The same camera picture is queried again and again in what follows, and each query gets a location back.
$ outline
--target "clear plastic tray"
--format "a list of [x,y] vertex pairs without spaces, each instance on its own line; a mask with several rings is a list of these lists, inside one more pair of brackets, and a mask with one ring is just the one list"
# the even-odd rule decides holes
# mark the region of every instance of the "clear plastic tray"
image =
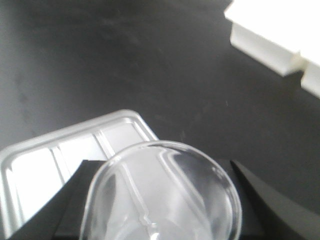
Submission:
[[4,236],[40,210],[82,160],[108,160],[130,145],[157,139],[139,114],[120,110],[5,148],[0,152]]

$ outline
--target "black countertop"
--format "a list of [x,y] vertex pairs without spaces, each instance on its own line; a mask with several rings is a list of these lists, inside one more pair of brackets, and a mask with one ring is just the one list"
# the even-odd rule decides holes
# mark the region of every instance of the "black countertop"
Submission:
[[229,3],[0,1],[0,149],[132,109],[320,214],[320,100],[230,45]]

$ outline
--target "white block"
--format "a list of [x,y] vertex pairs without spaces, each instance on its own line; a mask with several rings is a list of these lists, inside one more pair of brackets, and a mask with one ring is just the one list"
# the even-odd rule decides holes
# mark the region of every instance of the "white block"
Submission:
[[302,70],[302,1],[235,0],[225,10],[232,21],[231,44],[281,76]]
[[298,52],[291,52],[274,44],[235,22],[232,24],[230,41],[232,46],[281,76],[299,71],[306,64]]
[[301,87],[320,99],[320,66],[309,63],[301,80]]

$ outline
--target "white plastic block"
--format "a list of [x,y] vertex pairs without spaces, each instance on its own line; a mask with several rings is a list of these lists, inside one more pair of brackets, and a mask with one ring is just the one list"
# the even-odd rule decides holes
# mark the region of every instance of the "white plastic block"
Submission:
[[309,63],[301,80],[301,87],[320,99],[320,66]]
[[281,76],[303,69],[299,7],[299,1],[233,1],[224,12],[233,23],[231,44]]
[[298,52],[274,44],[237,23],[232,24],[230,42],[281,76],[299,71],[306,62]]
[[281,76],[305,71],[301,86],[320,98],[320,1],[234,0],[224,11],[231,44]]

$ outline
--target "clear glass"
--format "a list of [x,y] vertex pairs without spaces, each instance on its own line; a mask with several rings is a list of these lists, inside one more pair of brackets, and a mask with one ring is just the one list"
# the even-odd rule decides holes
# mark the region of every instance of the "clear glass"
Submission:
[[237,240],[241,223],[237,191],[214,160],[186,144],[153,141],[99,169],[80,240]]

